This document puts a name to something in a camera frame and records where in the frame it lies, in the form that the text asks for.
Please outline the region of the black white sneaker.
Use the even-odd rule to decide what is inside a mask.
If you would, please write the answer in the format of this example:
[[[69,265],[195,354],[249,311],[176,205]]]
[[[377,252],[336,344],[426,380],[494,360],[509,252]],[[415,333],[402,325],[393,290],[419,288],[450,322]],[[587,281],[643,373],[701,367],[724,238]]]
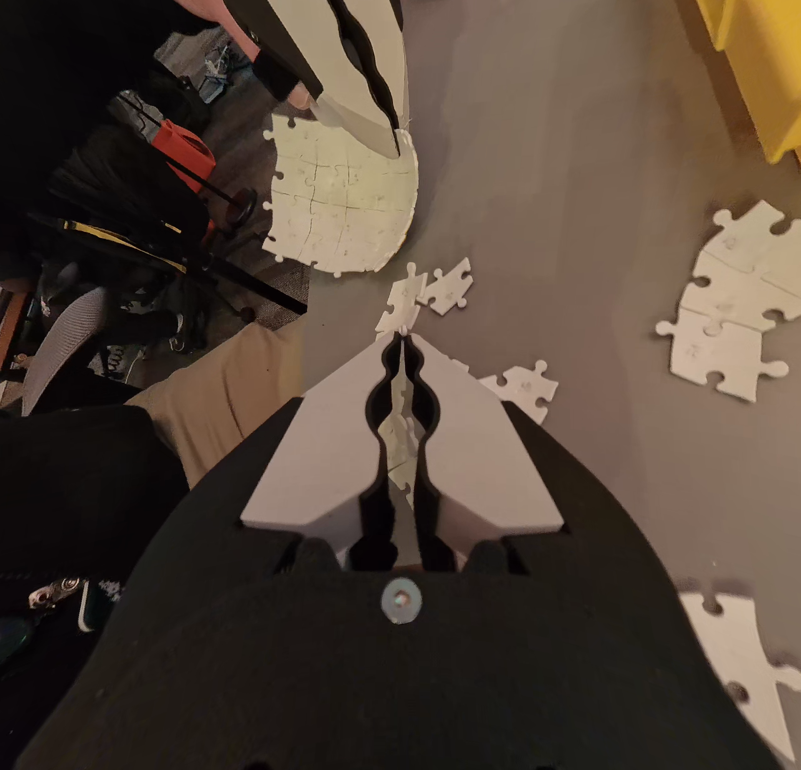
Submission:
[[[127,383],[135,364],[146,354],[144,344],[112,344],[103,346],[98,353],[102,376],[112,381]]]

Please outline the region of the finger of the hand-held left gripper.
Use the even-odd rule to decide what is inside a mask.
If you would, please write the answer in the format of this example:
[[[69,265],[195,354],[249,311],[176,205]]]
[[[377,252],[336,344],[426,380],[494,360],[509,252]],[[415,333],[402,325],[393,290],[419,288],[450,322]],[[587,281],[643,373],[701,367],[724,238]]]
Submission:
[[[315,117],[339,127],[367,149],[399,158],[395,125],[362,66],[346,52],[340,23],[328,0],[267,0],[300,51],[296,71],[312,98]]]
[[[408,128],[408,70],[401,0],[330,0],[376,105]]]

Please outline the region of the orange case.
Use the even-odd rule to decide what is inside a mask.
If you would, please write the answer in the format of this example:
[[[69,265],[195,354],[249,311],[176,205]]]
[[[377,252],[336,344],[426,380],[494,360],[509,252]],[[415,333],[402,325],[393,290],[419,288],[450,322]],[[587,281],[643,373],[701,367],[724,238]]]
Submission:
[[[208,180],[215,169],[215,156],[205,142],[169,119],[160,122],[151,144],[203,180]]]

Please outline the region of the grey mesh office chair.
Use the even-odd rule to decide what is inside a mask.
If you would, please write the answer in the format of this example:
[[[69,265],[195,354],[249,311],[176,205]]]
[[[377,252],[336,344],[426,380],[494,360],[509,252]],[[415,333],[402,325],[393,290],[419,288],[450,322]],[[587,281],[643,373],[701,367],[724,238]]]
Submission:
[[[57,318],[25,370],[22,417],[33,414],[59,371],[104,328],[111,310],[110,298],[106,288],[94,288],[72,302]]]

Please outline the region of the person's beige trousers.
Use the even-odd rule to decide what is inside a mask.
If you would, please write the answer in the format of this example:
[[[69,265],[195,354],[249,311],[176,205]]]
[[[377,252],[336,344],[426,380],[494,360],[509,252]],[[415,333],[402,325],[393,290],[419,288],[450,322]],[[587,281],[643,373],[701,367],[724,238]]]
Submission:
[[[304,392],[305,316],[273,332],[246,325],[186,368],[134,395],[183,466],[190,489]]]

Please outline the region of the black tripod stand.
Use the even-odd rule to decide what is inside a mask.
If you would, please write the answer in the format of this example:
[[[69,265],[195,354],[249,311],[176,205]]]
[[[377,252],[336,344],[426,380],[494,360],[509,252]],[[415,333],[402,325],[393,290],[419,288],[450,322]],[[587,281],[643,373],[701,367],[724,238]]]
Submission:
[[[103,252],[118,262],[146,267],[149,275],[179,277],[207,295],[218,282],[255,294],[295,315],[307,304],[258,280],[213,251],[232,240],[258,201],[245,187],[229,195],[156,150],[151,141],[164,119],[150,114],[133,92],[117,95],[133,120],[97,128],[52,175],[47,210],[28,218],[58,234],[62,243]]]

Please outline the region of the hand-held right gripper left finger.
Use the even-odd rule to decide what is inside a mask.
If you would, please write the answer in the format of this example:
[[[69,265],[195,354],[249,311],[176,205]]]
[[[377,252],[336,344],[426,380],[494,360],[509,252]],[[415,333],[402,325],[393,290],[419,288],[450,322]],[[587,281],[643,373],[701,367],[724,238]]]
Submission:
[[[312,386],[241,514],[246,527],[319,538],[363,571],[393,568],[395,509],[378,428],[401,336],[381,337]]]

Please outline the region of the yellow plastic bin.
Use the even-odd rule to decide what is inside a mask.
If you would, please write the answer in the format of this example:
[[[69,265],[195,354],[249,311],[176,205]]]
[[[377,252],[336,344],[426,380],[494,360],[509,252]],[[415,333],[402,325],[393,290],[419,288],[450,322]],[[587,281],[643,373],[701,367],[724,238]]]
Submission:
[[[766,162],[800,146],[800,0],[695,0],[722,52]]]

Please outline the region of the single curved white puzzle piece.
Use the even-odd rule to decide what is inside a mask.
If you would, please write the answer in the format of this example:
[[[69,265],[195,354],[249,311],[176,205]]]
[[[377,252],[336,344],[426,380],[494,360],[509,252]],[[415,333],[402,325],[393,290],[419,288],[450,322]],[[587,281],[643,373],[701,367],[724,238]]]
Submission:
[[[408,276],[393,283],[387,299],[391,309],[383,312],[376,325],[376,337],[389,333],[408,335],[413,329],[420,312],[417,297],[425,290],[428,275],[418,274],[414,263],[408,263],[406,269]],[[418,440],[413,419],[408,415],[408,381],[404,366],[400,364],[392,380],[392,407],[378,433],[387,450],[388,477],[413,510]]]

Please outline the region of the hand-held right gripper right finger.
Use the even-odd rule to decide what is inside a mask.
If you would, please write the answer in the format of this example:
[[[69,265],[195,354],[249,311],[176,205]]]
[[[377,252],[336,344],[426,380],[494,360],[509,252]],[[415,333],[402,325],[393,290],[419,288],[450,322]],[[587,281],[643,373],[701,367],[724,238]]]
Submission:
[[[481,542],[557,533],[564,519],[503,402],[418,335],[404,338],[423,428],[413,492],[427,571],[454,571]]]

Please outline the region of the small bluish floor object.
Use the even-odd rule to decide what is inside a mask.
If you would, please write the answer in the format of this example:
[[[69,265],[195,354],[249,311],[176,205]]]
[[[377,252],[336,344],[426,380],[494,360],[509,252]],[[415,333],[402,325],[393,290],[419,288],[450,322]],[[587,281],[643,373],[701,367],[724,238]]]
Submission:
[[[237,78],[251,70],[252,63],[233,41],[214,45],[204,56],[204,76],[198,93],[202,101],[211,105],[235,85]]]

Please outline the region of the partly built puzzle ball shell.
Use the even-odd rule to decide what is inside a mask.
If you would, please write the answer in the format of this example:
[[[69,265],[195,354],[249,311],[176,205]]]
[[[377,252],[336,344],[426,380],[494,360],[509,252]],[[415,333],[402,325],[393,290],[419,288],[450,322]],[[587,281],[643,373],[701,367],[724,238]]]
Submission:
[[[263,250],[336,277],[380,271],[406,241],[418,198],[412,136],[395,135],[400,156],[388,159],[341,128],[274,114],[264,131],[276,164]]]

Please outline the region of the joined white puzzle pieces cluster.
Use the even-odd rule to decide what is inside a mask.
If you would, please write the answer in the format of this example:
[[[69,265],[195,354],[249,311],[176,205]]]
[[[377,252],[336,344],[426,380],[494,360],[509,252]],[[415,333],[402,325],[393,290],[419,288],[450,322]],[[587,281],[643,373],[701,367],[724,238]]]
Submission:
[[[783,361],[763,359],[763,336],[800,317],[800,221],[774,227],[786,215],[761,200],[735,217],[717,210],[716,233],[697,255],[692,278],[678,301],[675,320],[655,325],[671,341],[669,371],[705,386],[720,376],[716,390],[755,403],[758,381],[786,377]]]

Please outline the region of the white-edged badge card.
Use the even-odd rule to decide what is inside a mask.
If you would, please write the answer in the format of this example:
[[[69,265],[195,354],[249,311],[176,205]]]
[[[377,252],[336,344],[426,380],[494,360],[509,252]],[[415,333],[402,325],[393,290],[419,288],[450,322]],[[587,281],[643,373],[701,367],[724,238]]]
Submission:
[[[84,634],[101,631],[121,599],[123,591],[124,587],[119,581],[84,580],[78,607],[78,629]]]

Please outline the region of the silver badge clip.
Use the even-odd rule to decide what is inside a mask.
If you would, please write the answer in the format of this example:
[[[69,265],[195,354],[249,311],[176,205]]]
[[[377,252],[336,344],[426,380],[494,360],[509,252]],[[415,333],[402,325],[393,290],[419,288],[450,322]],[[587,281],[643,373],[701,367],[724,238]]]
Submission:
[[[46,611],[83,589],[86,580],[80,577],[57,578],[40,586],[28,595],[28,608],[31,611]]]

